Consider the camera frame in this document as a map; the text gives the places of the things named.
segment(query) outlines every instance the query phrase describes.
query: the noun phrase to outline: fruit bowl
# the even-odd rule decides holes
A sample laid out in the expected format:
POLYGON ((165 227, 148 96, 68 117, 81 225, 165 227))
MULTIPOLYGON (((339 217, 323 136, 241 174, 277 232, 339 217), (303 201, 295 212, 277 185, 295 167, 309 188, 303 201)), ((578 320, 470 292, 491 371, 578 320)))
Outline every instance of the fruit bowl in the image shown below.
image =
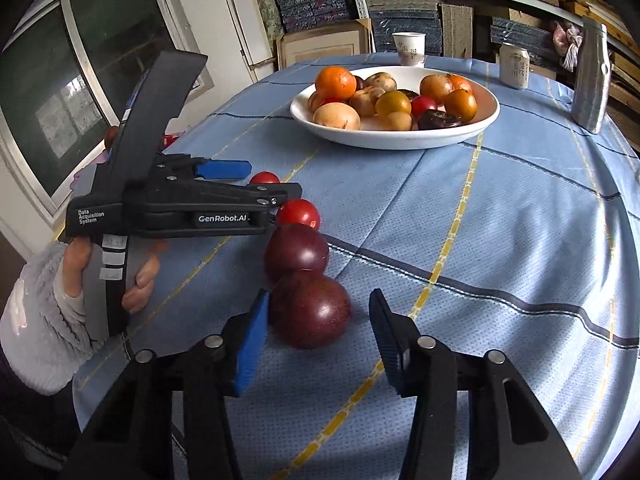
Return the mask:
MULTIPOLYGON (((415 66, 375 66, 353 70, 353 75, 366 79, 377 72, 387 72, 396 80, 398 89, 417 92, 423 77, 431 74, 447 75, 441 70, 420 68, 415 66)), ((493 123, 500 113, 500 103, 487 88, 470 81, 473 93, 478 102, 478 112, 468 124, 441 130, 411 130, 408 132, 390 132, 380 129, 377 117, 362 118, 359 130, 342 130, 330 128, 312 122, 313 114, 307 107, 309 96, 316 89, 311 85, 300 92, 291 103, 291 115, 307 130, 339 144, 372 148, 376 150, 423 150, 462 142, 482 132, 493 123)))

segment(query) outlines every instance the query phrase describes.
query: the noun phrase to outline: bowl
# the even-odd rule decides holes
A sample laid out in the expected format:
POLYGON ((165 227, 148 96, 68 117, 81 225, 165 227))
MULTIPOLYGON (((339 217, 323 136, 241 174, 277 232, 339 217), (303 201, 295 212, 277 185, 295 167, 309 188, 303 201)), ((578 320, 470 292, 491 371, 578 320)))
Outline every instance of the bowl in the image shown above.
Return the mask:
MULTIPOLYGON (((366 79, 377 72, 387 72, 396 80, 398 89, 418 92, 420 81, 431 74, 447 75, 448 72, 421 68, 417 66, 377 66, 353 70, 353 75, 366 79)), ((372 148, 375 150, 423 150, 462 142, 482 132, 493 123, 500 113, 500 103, 487 88, 469 80, 478 102, 478 112, 468 124, 441 130, 412 130, 409 132, 389 132, 380 130, 378 118, 365 117, 359 130, 341 130, 321 126, 312 122, 313 114, 308 110, 306 102, 315 91, 311 85, 300 92, 291 102, 291 115, 313 134, 339 144, 372 148)))

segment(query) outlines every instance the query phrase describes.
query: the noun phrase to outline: person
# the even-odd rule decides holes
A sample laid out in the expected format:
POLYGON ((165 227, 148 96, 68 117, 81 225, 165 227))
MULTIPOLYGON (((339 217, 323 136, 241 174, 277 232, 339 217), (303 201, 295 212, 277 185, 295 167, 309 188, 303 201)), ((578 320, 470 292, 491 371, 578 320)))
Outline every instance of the person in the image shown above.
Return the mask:
MULTIPOLYGON (((113 137, 110 128, 107 151, 113 137)), ((153 244, 123 295, 130 314, 147 304, 160 270, 157 252, 165 248, 164 240, 153 244)), ((0 317, 0 441, 10 434, 47 470, 62 467, 80 434, 71 379, 105 343, 92 340, 84 325, 82 271, 91 252, 84 237, 50 243, 25 264, 0 317)))

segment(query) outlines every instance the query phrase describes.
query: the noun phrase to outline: human hand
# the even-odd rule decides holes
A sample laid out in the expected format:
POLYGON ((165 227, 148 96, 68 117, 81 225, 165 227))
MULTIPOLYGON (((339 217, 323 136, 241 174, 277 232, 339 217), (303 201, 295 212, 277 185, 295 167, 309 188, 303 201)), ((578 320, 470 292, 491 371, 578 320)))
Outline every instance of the human hand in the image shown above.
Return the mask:
MULTIPOLYGON (((165 240, 156 240, 149 251, 149 258, 138 271, 136 283, 122 297, 122 307, 131 314, 140 312, 154 290, 155 279, 160 271, 160 260, 156 253, 166 250, 165 240)), ((65 294, 77 298, 82 293, 82 271, 91 259, 91 242, 87 237, 74 238, 65 250, 62 259, 62 284, 65 294)))

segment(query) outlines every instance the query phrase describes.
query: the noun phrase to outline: blue tablecloth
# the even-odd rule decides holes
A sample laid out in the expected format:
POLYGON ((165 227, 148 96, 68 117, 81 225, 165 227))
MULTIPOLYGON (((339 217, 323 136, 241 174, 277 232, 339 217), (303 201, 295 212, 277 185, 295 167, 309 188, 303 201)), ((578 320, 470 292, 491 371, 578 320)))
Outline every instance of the blue tablecloth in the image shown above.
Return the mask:
MULTIPOLYGON (((255 384, 228 402, 244 478, 398 478, 415 401, 396 396, 374 368, 367 298, 376 287, 453 350, 505 351, 584 477, 598 478, 640 418, 640 161, 609 118, 598 136, 572 122, 571 90, 537 75, 529 89, 510 89, 496 65, 476 60, 427 62, 498 97, 497 121, 468 142, 364 150, 292 120, 291 99, 323 66, 396 63, 371 54, 296 64, 233 97, 170 149, 247 159, 302 184, 330 237, 327 274, 353 300, 349 331, 328 348, 295 351, 268 338, 255 384)), ((132 321, 133 350, 186 350, 246 311, 266 285, 267 240, 172 240, 150 304, 132 321)), ((114 339, 78 372, 82 425, 126 363, 114 339)), ((460 394, 456 479, 465 477, 466 403, 460 394)), ((174 405, 181 428, 179 398, 174 405)))

